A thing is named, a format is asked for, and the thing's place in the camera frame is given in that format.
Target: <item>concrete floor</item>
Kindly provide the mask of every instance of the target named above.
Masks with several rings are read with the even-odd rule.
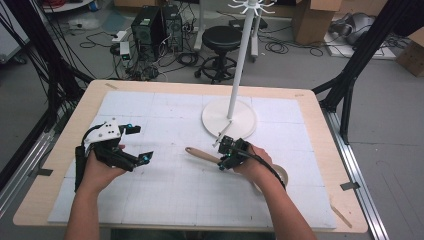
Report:
[[[69,12],[61,16],[69,18],[85,10]],[[106,6],[95,13],[102,29],[66,36],[66,40],[99,79],[113,72],[109,48],[80,48],[85,36],[102,30],[113,32],[127,28],[133,14],[119,12]],[[207,25],[227,25],[230,17],[206,19]],[[289,25],[288,21],[266,19],[272,31]],[[273,37],[290,40],[291,30],[270,33]],[[104,38],[97,41],[108,41]],[[241,85],[276,88],[312,89],[334,77],[344,68],[348,59],[330,57],[325,48],[323,56],[316,57],[308,49],[289,47],[287,54],[276,54],[259,44],[259,58],[255,63],[246,61]],[[401,50],[394,49],[396,54]],[[237,58],[238,52],[230,54]],[[213,55],[203,49],[201,56]],[[161,72],[181,67],[178,63],[160,68]],[[195,68],[159,75],[154,81],[209,84],[210,80],[194,78]],[[380,213],[388,236],[391,239],[424,239],[424,81],[416,78],[391,60],[371,60],[355,85],[349,127],[349,140],[355,157],[364,175],[374,203]],[[32,65],[9,63],[0,66],[0,169],[11,158],[36,121],[44,113],[46,97]],[[63,228],[19,227],[12,222],[33,179],[18,193],[14,202],[0,219],[2,239],[58,239]],[[318,234],[320,239],[372,239],[364,234]],[[107,229],[102,230],[102,239],[109,239]]]

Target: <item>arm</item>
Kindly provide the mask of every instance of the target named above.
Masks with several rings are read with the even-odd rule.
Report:
[[[100,239],[97,198],[113,179],[125,173],[97,161],[93,152],[87,159],[81,185],[72,203],[65,239]]]
[[[272,164],[265,150],[251,145],[250,151]],[[277,239],[316,239],[278,179],[265,166],[254,159],[248,159],[235,167],[234,171],[243,174],[261,189],[268,204]]]

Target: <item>black stool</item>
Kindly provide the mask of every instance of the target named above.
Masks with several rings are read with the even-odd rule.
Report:
[[[207,29],[202,35],[202,42],[206,47],[214,50],[218,56],[206,59],[200,68],[194,72],[194,76],[199,78],[201,72],[203,72],[208,78],[212,79],[211,84],[234,78],[234,74],[228,72],[228,69],[236,67],[237,62],[226,55],[228,52],[239,48],[241,35],[242,32],[230,26],[216,26]],[[210,61],[213,61],[212,66],[206,66]]]

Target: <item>wooden handle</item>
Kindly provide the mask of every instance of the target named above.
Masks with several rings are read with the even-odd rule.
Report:
[[[214,156],[212,156],[208,153],[205,153],[205,152],[203,152],[199,149],[196,149],[196,148],[186,147],[186,152],[190,153],[191,155],[193,155],[195,157],[204,159],[206,161],[210,161],[210,162],[213,162],[213,163],[221,162],[221,160],[219,158],[214,157]]]

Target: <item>forearm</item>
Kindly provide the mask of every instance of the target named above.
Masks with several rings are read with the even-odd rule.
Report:
[[[97,210],[98,193],[78,189],[72,203],[65,240],[100,239]]]
[[[261,188],[277,239],[316,239],[315,234],[296,208],[277,178],[265,174],[255,183]]]

